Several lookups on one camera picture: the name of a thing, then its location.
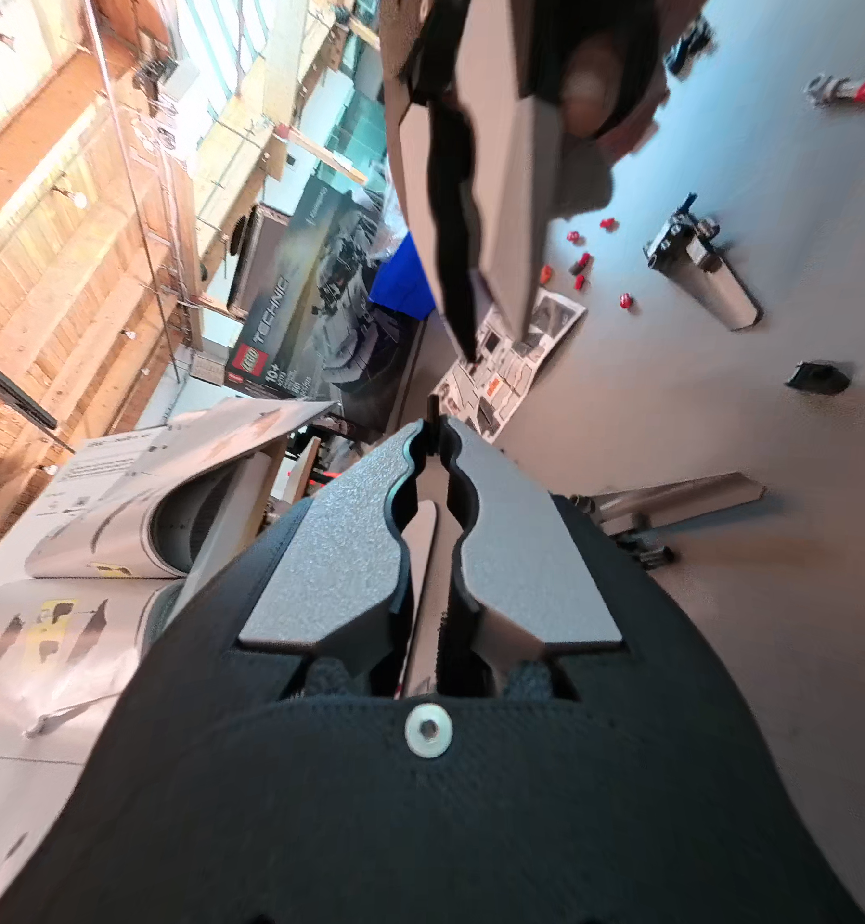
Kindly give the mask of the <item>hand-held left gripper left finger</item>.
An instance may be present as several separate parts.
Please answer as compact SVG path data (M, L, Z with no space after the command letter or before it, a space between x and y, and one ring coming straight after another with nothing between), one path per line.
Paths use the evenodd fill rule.
M426 462L418 420L324 486L239 632L257 653L335 658L371 692L395 695L414 624L404 529Z

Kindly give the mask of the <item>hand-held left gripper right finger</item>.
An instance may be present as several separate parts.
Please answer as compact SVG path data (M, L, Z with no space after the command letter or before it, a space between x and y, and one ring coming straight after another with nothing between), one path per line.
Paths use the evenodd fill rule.
M443 418L439 459L461 529L438 642L438 692L488 697L527 663L623 645L552 495L470 425Z

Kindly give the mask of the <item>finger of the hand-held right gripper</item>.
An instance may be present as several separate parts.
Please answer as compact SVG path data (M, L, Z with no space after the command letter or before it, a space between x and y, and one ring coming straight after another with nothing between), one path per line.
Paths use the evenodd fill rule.
M409 103L393 120L392 174L436 307L459 356L478 356L480 219L472 125L454 100Z
M463 194L472 284L520 340L540 285L562 128L555 104L520 94L513 17L512 2L469 3L454 88L472 141Z

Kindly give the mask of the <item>grey lego wing assembly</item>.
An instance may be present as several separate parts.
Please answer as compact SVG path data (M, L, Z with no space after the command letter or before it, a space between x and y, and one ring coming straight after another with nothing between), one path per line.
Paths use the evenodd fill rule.
M588 516L645 571L676 562L669 546L649 534L682 523L762 500L767 488L740 472L689 479L592 496L572 494L569 500Z
M763 310L739 278L717 237L720 225L694 213L690 193L643 248L646 265L704 308L727 330L754 328Z

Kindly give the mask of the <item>black curved lego panel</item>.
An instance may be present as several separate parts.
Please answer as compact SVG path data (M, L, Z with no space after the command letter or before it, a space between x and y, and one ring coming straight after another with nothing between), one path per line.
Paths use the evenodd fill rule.
M832 363L802 361L785 381L785 387L801 394L835 397L845 392L851 382L850 376Z

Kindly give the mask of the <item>lego sticker sheet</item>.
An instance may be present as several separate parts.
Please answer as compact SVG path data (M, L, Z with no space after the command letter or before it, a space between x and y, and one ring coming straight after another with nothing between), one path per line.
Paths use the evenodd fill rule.
M494 444L529 395L542 365L585 311L576 301L541 288L528 332L516 340L497 307L491 307L477 332L477 360L457 359L433 391L440 413Z

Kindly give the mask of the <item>dark lego set box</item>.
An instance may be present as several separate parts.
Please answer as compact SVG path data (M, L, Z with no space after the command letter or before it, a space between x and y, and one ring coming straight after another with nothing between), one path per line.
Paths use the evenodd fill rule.
M355 427L392 421L419 321L369 300L379 225L311 177L230 350L226 384L252 398L334 404Z

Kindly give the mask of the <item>grey lego axle, red bush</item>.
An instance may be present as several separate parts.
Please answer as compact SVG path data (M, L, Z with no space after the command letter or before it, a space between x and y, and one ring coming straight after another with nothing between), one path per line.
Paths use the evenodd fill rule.
M804 87L804 94L816 106L838 102L865 105L865 77L834 77L819 74Z

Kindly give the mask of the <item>person's right hand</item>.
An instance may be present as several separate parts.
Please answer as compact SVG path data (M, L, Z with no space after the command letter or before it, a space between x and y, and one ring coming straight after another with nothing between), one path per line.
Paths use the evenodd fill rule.
M570 56L561 86L565 133L598 136L617 105L624 71L623 51L610 31L593 34Z

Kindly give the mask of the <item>blue plastic bin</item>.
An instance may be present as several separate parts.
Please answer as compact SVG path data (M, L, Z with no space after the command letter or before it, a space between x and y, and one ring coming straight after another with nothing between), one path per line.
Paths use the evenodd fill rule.
M436 302L410 232L384 262L369 291L369 300L417 321L436 310Z

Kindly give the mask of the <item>metal-edged equipment case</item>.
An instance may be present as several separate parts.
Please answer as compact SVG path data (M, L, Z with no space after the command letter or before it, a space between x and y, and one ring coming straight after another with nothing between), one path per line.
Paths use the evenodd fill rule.
M234 225L229 254L237 260L226 302L233 319L245 321L248 317L267 264L291 220L291 214L257 202Z

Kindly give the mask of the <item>open instruction booklet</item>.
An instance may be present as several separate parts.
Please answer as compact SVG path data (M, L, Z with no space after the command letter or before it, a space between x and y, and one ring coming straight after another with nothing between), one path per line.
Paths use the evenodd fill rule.
M260 450L281 462L288 437L333 408L232 398L88 440L0 540L0 895L138 666L207 582L187 575L198 480Z

